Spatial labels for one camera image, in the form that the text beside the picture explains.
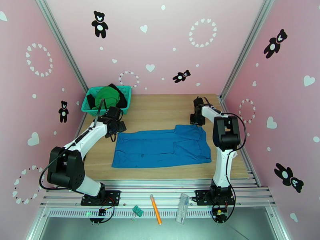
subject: green cloth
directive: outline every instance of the green cloth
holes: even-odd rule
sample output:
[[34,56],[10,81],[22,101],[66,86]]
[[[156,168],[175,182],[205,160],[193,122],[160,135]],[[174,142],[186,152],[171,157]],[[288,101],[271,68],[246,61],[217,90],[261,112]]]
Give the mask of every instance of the green cloth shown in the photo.
[[109,108],[117,105],[120,100],[120,95],[119,92],[112,87],[106,86],[102,88],[95,98],[96,106],[93,109],[99,109],[100,102],[103,98],[106,101],[107,108]]

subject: white heart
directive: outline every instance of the white heart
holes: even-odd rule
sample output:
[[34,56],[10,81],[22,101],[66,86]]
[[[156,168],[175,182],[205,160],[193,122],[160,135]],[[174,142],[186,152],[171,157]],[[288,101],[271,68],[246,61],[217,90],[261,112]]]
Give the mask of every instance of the white heart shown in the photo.
[[277,123],[273,120],[273,117],[268,117],[267,128],[275,129],[277,128]]
[[312,85],[315,81],[316,79],[314,77],[310,77],[309,75],[306,75],[303,78],[303,83],[305,87]]
[[291,214],[290,214],[290,218],[291,218],[292,220],[294,220],[295,222],[298,222],[298,218],[297,218],[297,216],[296,216],[295,213],[291,213]]
[[140,30],[142,30],[142,32],[144,32],[144,33],[147,33],[148,26],[147,25],[140,26]]
[[6,17],[6,14],[2,11],[0,11],[0,20],[3,20],[3,21],[8,21],[7,17]]
[[152,72],[155,68],[155,65],[154,64],[147,64],[146,65],[146,69],[149,71],[149,72]]
[[39,144],[39,143],[40,143],[40,141],[39,141],[39,135],[38,135],[38,133],[37,133],[37,132],[33,132],[33,133],[31,134],[31,138],[28,139],[28,145],[29,145],[29,146],[35,146],[35,145],[37,145],[37,144]]

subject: teal basket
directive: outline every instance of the teal basket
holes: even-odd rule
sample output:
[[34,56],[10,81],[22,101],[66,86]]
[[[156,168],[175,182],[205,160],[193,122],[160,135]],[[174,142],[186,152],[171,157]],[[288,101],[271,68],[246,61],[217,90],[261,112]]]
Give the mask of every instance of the teal basket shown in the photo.
[[[99,87],[92,87],[88,90],[86,97],[84,98],[84,101],[82,103],[82,107],[81,107],[81,111],[83,112],[87,112],[92,116],[96,116],[98,113],[98,109],[94,109],[91,110],[88,100],[87,100],[87,95],[92,95],[94,98],[96,98],[96,95],[100,92],[100,90],[102,88],[104,88],[105,86],[99,86]],[[123,114],[127,114],[128,109],[130,107],[130,102],[131,102],[131,86],[117,86],[117,88],[124,94],[124,97],[127,100],[127,107],[126,108],[121,108],[121,110],[123,111]],[[100,116],[106,113],[106,109],[102,109],[100,110]]]

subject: black mounting plate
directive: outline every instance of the black mounting plate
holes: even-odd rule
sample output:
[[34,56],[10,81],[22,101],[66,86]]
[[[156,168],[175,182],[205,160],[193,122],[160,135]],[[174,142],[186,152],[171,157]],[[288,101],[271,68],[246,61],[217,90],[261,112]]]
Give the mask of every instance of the black mounting plate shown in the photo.
[[[120,190],[106,190],[106,197],[110,197],[114,200],[114,206],[119,205],[120,194],[121,194]],[[104,206],[112,206],[112,203],[113,202],[110,199],[109,200],[107,199],[106,202],[104,203]],[[81,205],[82,206],[97,206],[96,204],[94,204],[90,200],[90,198],[87,198],[87,197],[82,197]]]
[[[195,190],[197,205],[204,206],[204,205],[213,205],[212,201],[210,200],[209,196],[209,190]],[[234,199],[228,198],[228,199],[215,199],[216,205],[225,205],[225,201],[228,203],[228,205],[234,205]]]

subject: orange pen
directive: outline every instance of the orange pen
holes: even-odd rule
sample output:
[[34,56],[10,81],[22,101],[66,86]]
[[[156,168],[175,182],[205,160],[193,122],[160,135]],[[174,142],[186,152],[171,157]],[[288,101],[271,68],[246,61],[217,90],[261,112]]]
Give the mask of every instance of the orange pen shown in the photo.
[[158,220],[158,224],[161,225],[161,224],[162,224],[162,221],[161,221],[161,218],[160,218],[158,209],[157,209],[156,202],[154,201],[154,198],[153,198],[153,195],[152,195],[152,194],[150,195],[150,199],[151,199],[151,202],[152,202],[152,206],[153,206],[153,208],[154,208],[154,212],[156,213],[156,217],[157,217],[157,220]]

